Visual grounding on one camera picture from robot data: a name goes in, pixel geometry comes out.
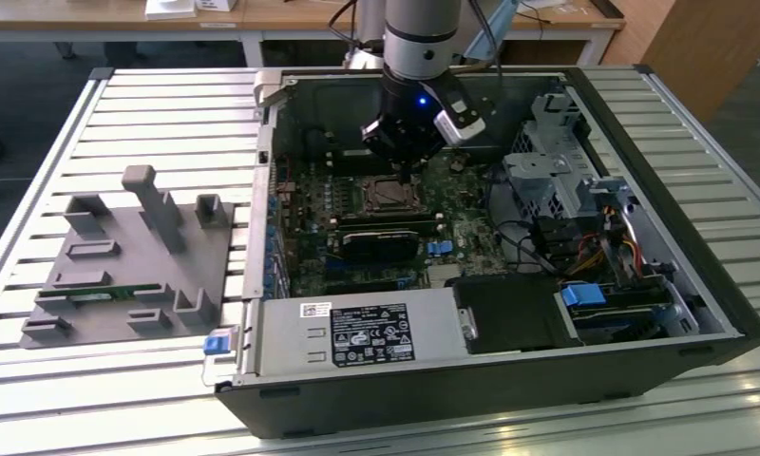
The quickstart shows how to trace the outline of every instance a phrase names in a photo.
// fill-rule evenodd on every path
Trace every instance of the wooden desk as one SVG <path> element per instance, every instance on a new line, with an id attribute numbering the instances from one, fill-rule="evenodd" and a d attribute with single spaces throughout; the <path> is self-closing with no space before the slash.
<path id="1" fill-rule="evenodd" d="M 145 0 L 0 0 L 0 41 L 241 41 L 248 65 L 263 67 L 263 41 L 337 39 L 327 30 L 339 8 L 331 2 L 240 0 L 231 12 L 199 11 L 165 21 L 147 21 L 144 6 Z M 606 18 L 590 0 L 540 9 L 540 17 L 543 27 L 518 16 L 505 39 L 586 42 L 578 63 L 599 63 L 623 20 Z"/>
<path id="2" fill-rule="evenodd" d="M 333 40 L 337 37 L 327 30 L 327 22 L 340 5 L 317 0 L 247 0 L 241 19 L 245 59 L 253 67 L 263 67 L 261 42 L 267 40 Z M 564 8 L 539 9 L 540 18 L 550 21 L 542 25 L 534 19 L 516 16 L 507 40 L 571 40 L 584 41 L 578 64 L 596 65 L 603 56 L 615 30 L 622 29 L 622 19 L 608 19 L 590 0 L 572 0 Z M 347 29 L 349 14 L 344 14 L 339 28 Z"/>
<path id="3" fill-rule="evenodd" d="M 145 0 L 0 0 L 0 41 L 239 41 L 245 1 L 147 21 Z"/>

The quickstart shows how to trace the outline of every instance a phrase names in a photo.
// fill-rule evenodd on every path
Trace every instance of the blue latch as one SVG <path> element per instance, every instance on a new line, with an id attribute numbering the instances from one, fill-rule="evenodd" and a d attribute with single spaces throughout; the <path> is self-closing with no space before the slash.
<path id="1" fill-rule="evenodd" d="M 444 254 L 449 254 L 453 251 L 453 241 L 452 240 L 444 240 L 443 242 L 440 242 L 440 253 Z"/>
<path id="2" fill-rule="evenodd" d="M 595 283 L 572 283 L 560 292 L 567 306 L 598 306 L 606 304 L 606 296 Z"/>
<path id="3" fill-rule="evenodd" d="M 203 352 L 207 355 L 212 354 L 225 354 L 231 352 L 231 336 L 225 335 L 209 335 L 205 338 L 205 344 L 203 344 Z"/>

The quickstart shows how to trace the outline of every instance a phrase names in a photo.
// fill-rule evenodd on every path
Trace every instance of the barcode sticker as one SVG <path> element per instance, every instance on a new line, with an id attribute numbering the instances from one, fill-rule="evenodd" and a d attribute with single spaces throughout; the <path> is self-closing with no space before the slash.
<path id="1" fill-rule="evenodd" d="M 311 318 L 313 316 L 329 316 L 331 309 L 331 302 L 305 302 L 301 304 L 301 318 Z"/>

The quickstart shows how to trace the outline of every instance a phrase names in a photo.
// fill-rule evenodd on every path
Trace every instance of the green circuit board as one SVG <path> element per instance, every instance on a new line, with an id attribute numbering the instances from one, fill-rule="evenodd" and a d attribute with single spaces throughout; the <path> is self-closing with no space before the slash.
<path id="1" fill-rule="evenodd" d="M 292 176 L 292 191 L 281 196 L 292 296 L 431 288 L 444 284 L 432 280 L 437 271 L 440 275 L 476 276 L 507 270 L 483 205 L 481 168 L 464 167 L 459 154 L 443 152 L 415 178 L 416 199 L 407 199 L 407 210 L 441 213 L 443 228 L 436 235 L 419 238 L 417 255 L 403 263 L 348 264 L 339 256 L 337 230 L 328 226 L 333 216 L 364 214 L 369 210 L 368 188 L 383 188 L 385 179 L 391 182 L 395 177 L 335 177 L 324 166 L 311 166 Z M 404 198 L 380 191 L 377 195 L 379 204 Z M 451 252 L 429 254 L 428 244 L 447 240 Z"/>

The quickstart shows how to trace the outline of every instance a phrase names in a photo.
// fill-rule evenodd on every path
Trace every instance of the box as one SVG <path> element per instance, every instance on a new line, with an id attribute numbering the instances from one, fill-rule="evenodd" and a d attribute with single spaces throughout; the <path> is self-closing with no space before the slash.
<path id="1" fill-rule="evenodd" d="M 237 0 L 196 0 L 199 10 L 229 11 L 237 4 Z"/>
<path id="2" fill-rule="evenodd" d="M 181 17 L 196 17 L 197 11 L 193 0 L 147 0 L 147 20 L 179 19 Z"/>

